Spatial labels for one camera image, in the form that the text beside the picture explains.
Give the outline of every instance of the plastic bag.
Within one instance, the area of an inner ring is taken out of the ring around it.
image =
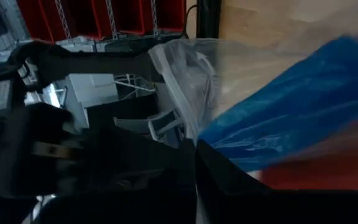
[[[358,1],[340,9],[274,50],[223,40],[152,49],[187,137],[196,141],[203,131],[202,139],[245,171],[342,150],[335,141],[318,144],[331,136],[357,142],[358,42],[340,38],[302,61],[342,34],[358,35]]]
[[[214,118],[306,57],[216,39],[173,40],[149,54],[195,142]]]

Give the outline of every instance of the red shelf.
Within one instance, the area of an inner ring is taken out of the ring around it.
[[[118,32],[144,35],[153,30],[150,0],[112,0]]]
[[[48,25],[42,15],[42,8],[38,1],[34,0],[17,0],[24,22],[33,39],[53,42]]]
[[[99,38],[98,26],[93,15],[92,0],[66,0],[68,14],[76,26],[78,35]]]
[[[92,8],[96,27],[98,28],[98,35],[96,38],[101,40],[105,36],[112,34],[106,1],[92,0]]]
[[[68,12],[67,0],[61,0],[63,11],[65,14]],[[41,12],[44,17],[45,23],[48,27],[50,36],[52,37],[52,42],[66,39],[66,33],[63,28],[62,21],[60,20],[59,12],[57,10],[55,1],[51,0],[39,0],[41,6]],[[72,37],[76,36],[76,29],[74,21],[70,16],[65,16],[67,25]]]
[[[185,0],[155,0],[158,28],[170,32],[182,32],[185,23]]]

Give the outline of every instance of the black cable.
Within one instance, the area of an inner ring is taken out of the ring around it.
[[[186,16],[185,16],[185,23],[183,26],[183,32],[180,34],[180,37],[185,37],[186,39],[189,39],[189,35],[187,34],[187,20],[189,19],[189,13],[192,9],[196,8],[197,5],[192,5],[186,12]]]

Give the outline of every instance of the wooden surface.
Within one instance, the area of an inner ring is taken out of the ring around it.
[[[358,0],[222,0],[219,38],[257,47],[274,47]],[[187,0],[187,8],[196,0]],[[188,18],[195,37],[196,11]]]

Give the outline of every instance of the metal shelving rack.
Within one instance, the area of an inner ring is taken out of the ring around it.
[[[152,19],[153,19],[153,34],[145,36],[136,36],[136,35],[127,35],[120,34],[116,29],[116,23],[114,20],[114,13],[110,0],[106,0],[106,5],[108,9],[108,15],[111,25],[112,38],[109,40],[102,41],[93,41],[85,37],[72,37],[70,28],[67,24],[65,13],[63,11],[62,3],[60,0],[54,0],[56,7],[59,12],[60,21],[63,25],[66,40],[58,41],[56,44],[61,45],[62,47],[70,51],[85,51],[85,52],[102,52],[104,51],[104,46],[110,44],[115,40],[138,40],[144,38],[154,37],[159,39],[163,36],[176,35],[172,33],[162,33],[158,30],[157,25],[157,10],[155,6],[155,0],[151,1],[152,6]],[[3,16],[3,19],[6,22],[9,32],[5,35],[0,36],[0,61],[7,59],[8,55],[11,53],[11,50],[17,44],[24,44],[31,42],[31,38],[27,27],[25,25],[24,19],[22,17],[19,6],[16,3],[16,0],[0,0],[0,13]]]

